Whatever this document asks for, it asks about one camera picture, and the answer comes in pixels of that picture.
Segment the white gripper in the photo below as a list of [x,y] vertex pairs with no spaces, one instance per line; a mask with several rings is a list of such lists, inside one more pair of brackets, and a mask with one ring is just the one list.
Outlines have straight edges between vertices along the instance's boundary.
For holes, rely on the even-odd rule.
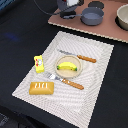
[[79,0],[66,0],[67,6],[77,5]]

